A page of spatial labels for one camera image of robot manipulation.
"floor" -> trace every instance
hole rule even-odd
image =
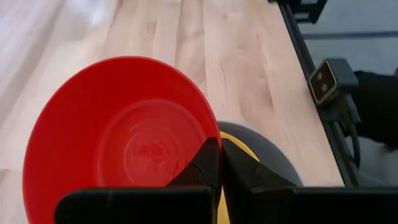
[[[299,24],[302,34],[398,31],[396,0],[329,0],[316,24]],[[353,70],[392,75],[398,67],[398,37],[306,40],[317,66],[327,57],[344,57]],[[360,139],[366,185],[398,185],[398,150]]]

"wood grain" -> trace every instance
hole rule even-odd
[[[177,67],[200,87],[218,120],[263,134],[305,185],[342,185],[276,4],[2,0],[0,46],[1,223],[25,220],[3,211],[23,207],[24,153],[47,100],[82,68],[120,55]]]

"black bracket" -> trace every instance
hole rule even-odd
[[[278,4],[288,4],[296,22],[317,23],[328,0],[268,0]]]

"yellow object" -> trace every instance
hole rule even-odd
[[[257,156],[250,150],[250,148],[245,145],[243,142],[241,142],[239,139],[236,137],[220,131],[221,138],[223,139],[228,139],[231,142],[233,142],[235,145],[240,147],[243,151],[245,151],[247,154],[249,154],[251,157],[253,157],[255,160],[259,161]],[[228,211],[226,209],[226,202],[225,202],[225,196],[224,196],[224,188],[221,190],[221,198],[220,198],[220,204],[218,206],[218,214],[217,214],[217,223],[219,224],[229,224],[229,217],[228,217]]]
[[[247,154],[249,154],[251,157],[253,157],[253,159],[259,161],[259,158],[257,158],[255,153],[253,153],[253,151],[247,145],[245,145],[243,142],[241,142],[239,139],[237,139],[236,137],[234,137],[228,133],[225,133],[223,131],[220,131],[220,134],[221,134],[221,138],[229,139],[231,142],[235,143],[235,145],[237,145],[243,151],[245,151]]]

